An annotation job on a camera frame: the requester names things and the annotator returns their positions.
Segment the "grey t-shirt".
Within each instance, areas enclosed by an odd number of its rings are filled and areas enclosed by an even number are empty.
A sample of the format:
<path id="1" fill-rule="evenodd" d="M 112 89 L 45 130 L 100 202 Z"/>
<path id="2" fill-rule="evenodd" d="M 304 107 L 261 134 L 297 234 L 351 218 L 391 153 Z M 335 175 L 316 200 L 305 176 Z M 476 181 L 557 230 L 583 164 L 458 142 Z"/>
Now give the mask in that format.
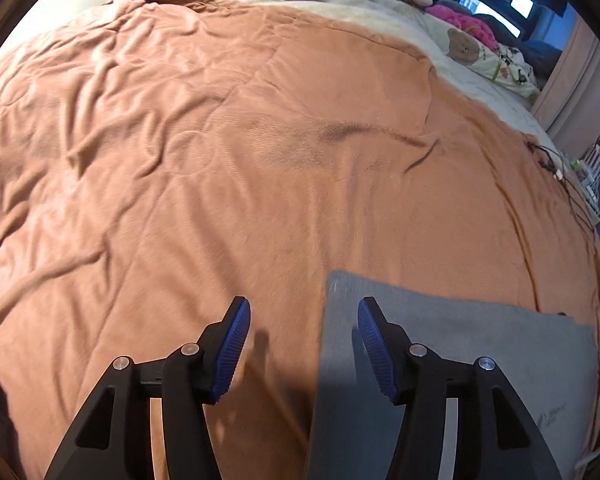
<path id="1" fill-rule="evenodd" d="M 411 341 L 403 405 L 360 331 L 374 297 Z M 560 314 L 449 300 L 335 272 L 327 282 L 311 479 L 571 479 L 596 399 L 590 328 Z"/>

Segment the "right pink curtain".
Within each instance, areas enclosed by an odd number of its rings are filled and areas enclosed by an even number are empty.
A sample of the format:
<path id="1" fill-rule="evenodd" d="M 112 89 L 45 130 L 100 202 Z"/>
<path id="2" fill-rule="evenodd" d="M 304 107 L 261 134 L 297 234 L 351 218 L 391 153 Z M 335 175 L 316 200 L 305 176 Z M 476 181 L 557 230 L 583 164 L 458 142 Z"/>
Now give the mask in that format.
<path id="1" fill-rule="evenodd" d="M 559 151 L 582 156 L 600 138 L 600 40 L 582 18 L 532 107 Z"/>

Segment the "cream bed sheet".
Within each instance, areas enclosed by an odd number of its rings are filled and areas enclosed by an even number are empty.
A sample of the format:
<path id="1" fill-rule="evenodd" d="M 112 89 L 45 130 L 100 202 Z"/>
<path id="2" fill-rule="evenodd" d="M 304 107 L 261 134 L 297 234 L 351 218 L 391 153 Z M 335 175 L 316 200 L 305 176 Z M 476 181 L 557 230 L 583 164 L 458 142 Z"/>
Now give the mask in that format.
<path id="1" fill-rule="evenodd" d="M 438 156 L 531 165 L 555 145 L 519 98 L 388 0 L 105 0 L 64 27 L 57 125 L 82 159 L 180 174 Z"/>

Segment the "bear print cream quilt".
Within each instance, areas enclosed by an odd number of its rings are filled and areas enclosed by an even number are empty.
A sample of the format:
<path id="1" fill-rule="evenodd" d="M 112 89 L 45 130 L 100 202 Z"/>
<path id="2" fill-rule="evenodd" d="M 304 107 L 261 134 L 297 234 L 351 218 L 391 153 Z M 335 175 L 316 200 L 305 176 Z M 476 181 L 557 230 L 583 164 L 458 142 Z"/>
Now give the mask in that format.
<path id="1" fill-rule="evenodd" d="M 521 50 L 498 42 L 500 48 L 491 51 L 473 36 L 426 12 L 422 19 L 430 38 L 453 61 L 531 103 L 540 95 L 534 70 Z"/>

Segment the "orange bed blanket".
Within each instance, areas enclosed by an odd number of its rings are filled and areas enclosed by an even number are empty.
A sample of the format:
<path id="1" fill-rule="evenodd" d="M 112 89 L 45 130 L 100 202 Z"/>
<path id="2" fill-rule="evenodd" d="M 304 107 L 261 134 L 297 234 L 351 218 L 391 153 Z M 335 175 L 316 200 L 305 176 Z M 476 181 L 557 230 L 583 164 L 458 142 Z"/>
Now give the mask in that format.
<path id="1" fill-rule="evenodd" d="M 0 386 L 44 476 L 105 367 L 248 298 L 211 415 L 229 479 L 295 479 L 336 270 L 562 312 L 600 241 L 519 126 L 406 41 L 235 0 L 111 0 L 0 58 Z"/>

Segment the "striped bag on cabinet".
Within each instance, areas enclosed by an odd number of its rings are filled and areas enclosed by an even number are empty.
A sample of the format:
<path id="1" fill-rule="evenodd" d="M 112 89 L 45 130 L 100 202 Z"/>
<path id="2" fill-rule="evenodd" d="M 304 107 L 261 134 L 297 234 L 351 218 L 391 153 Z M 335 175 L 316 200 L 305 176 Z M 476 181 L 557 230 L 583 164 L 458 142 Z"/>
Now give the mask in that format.
<path id="1" fill-rule="evenodd" d="M 600 222 L 600 144 L 592 144 L 570 165 L 579 180 L 593 223 L 597 224 Z"/>

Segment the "pink fluffy item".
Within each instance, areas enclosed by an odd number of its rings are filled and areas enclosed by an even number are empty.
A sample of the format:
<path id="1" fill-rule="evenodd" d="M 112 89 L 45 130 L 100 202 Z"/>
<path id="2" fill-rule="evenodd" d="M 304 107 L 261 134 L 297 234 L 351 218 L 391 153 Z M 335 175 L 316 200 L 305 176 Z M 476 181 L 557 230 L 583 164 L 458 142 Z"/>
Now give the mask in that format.
<path id="1" fill-rule="evenodd" d="M 441 21 L 445 21 L 445 23 L 453 25 L 462 32 L 466 32 L 469 36 L 473 36 L 491 51 L 497 51 L 500 48 L 500 44 L 496 40 L 492 29 L 484 21 L 481 21 L 480 18 L 457 12 L 441 4 L 428 6 L 425 12 Z"/>

